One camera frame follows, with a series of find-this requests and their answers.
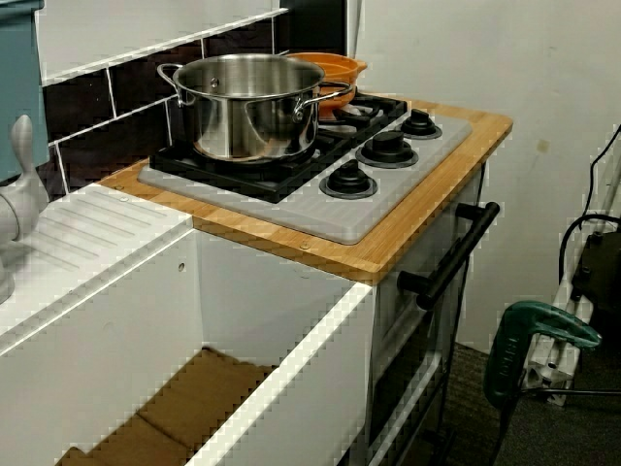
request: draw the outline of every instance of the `dark brown tile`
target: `dark brown tile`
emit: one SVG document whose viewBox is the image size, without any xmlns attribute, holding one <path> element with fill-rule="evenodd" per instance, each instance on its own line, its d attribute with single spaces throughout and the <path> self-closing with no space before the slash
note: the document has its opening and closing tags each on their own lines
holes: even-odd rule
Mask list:
<svg viewBox="0 0 621 466">
<path fill-rule="evenodd" d="M 51 141 L 113 117 L 105 70 L 48 85 L 43 94 Z"/>
<path fill-rule="evenodd" d="M 60 144 L 71 192 L 168 145 L 164 104 L 126 116 Z"/>
<path fill-rule="evenodd" d="M 175 93 L 157 74 L 162 63 L 185 64 L 202 57 L 199 40 L 114 66 L 110 73 L 116 112 L 126 114 Z"/>
<path fill-rule="evenodd" d="M 249 26 L 205 39 L 205 55 L 228 53 L 272 53 L 272 19 L 253 22 Z"/>
<path fill-rule="evenodd" d="M 56 155 L 55 148 L 49 148 L 49 161 L 37 167 L 37 174 L 48 192 L 50 202 L 60 199 L 66 194 L 65 185 L 62 182 L 60 161 Z M 0 187 L 8 186 L 9 184 L 16 182 L 19 177 L 20 175 L 17 175 L 0 182 Z"/>
<path fill-rule="evenodd" d="M 289 12 L 276 18 L 277 52 L 345 54 L 345 0 L 281 0 Z"/>
</svg>

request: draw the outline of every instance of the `white wall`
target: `white wall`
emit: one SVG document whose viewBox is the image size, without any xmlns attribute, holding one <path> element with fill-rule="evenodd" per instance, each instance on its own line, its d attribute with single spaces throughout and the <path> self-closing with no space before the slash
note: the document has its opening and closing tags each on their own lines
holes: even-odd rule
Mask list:
<svg viewBox="0 0 621 466">
<path fill-rule="evenodd" d="M 551 302 L 560 240 L 590 160 L 621 119 L 621 4 L 612 0 L 364 0 L 361 87 L 514 119 L 483 201 L 502 218 L 474 254 L 458 341 L 488 352 L 520 299 Z"/>
<path fill-rule="evenodd" d="M 37 13 L 44 80 L 273 9 L 274 0 L 48 0 Z"/>
</svg>

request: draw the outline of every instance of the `pot handle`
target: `pot handle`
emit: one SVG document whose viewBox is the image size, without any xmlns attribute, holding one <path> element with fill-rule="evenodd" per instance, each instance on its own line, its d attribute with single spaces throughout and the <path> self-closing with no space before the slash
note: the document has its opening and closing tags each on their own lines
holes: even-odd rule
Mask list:
<svg viewBox="0 0 621 466">
<path fill-rule="evenodd" d="M 313 97 L 309 100 L 298 101 L 295 108 L 293 109 L 293 121 L 299 123 L 304 118 L 304 109 L 312 104 L 317 104 L 319 102 L 323 102 L 324 100 L 334 99 L 335 97 L 341 97 L 342 95 L 346 95 L 351 92 L 354 88 L 353 84 L 350 83 L 330 83 L 324 82 L 319 85 L 320 87 L 342 87 L 341 90 L 337 90 L 336 92 L 332 92 L 327 95 L 320 95 L 319 97 Z"/>
<path fill-rule="evenodd" d="M 157 74 L 162 78 L 162 80 L 164 80 L 166 83 L 170 84 L 175 89 L 175 93 L 177 95 L 177 103 L 179 104 L 180 108 L 183 107 L 184 105 L 185 106 L 193 105 L 194 102 L 196 101 L 196 97 L 192 96 L 191 100 L 189 100 L 187 102 L 183 101 L 183 99 L 181 98 L 180 89 L 175 84 L 175 82 L 173 80 L 171 80 L 171 78 L 164 71 L 166 68 L 180 69 L 180 68 L 183 68 L 183 65 L 178 65 L 178 64 L 175 64 L 175 63 L 164 63 L 164 64 L 159 65 L 157 67 Z"/>
<path fill-rule="evenodd" d="M 366 61 L 362 61 L 362 60 L 358 60 L 358 59 L 354 59 L 354 61 L 356 63 L 358 63 L 358 73 L 360 73 L 361 71 L 366 70 L 369 67 L 369 64 Z"/>
</svg>

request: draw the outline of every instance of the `bamboo countertop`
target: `bamboo countertop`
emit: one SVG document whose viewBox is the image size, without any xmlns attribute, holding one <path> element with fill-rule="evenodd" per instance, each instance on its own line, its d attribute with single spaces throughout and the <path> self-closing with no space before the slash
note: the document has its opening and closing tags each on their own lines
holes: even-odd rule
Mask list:
<svg viewBox="0 0 621 466">
<path fill-rule="evenodd" d="M 473 133 L 356 245 L 340 245 L 139 183 L 137 177 L 146 160 L 99 184 L 191 214 L 198 230 L 357 282 L 376 284 L 424 231 L 429 219 L 478 171 L 512 127 L 507 116 L 403 100 L 408 101 L 410 108 L 467 119 Z"/>
</svg>

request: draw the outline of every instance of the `orange pan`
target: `orange pan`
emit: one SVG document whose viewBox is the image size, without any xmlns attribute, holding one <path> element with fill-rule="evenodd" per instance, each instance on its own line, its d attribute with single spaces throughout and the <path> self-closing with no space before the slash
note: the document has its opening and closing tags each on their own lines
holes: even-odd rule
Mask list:
<svg viewBox="0 0 621 466">
<path fill-rule="evenodd" d="M 358 75 L 365 69 L 367 69 L 367 63 L 362 60 L 355 60 L 346 56 L 337 55 L 335 53 L 322 53 L 318 51 L 303 52 L 303 53 L 290 53 L 287 56 L 292 58 L 299 58 L 301 60 L 310 61 L 316 63 L 325 72 L 326 76 L 324 81 L 332 81 L 339 83 L 356 84 Z M 337 89 L 332 87 L 322 87 L 321 95 L 329 94 Z M 356 93 L 354 90 L 348 94 L 337 97 L 335 99 L 324 100 L 319 103 L 319 118 L 331 119 L 334 118 L 332 112 L 336 109 L 344 107 L 353 99 Z"/>
</svg>

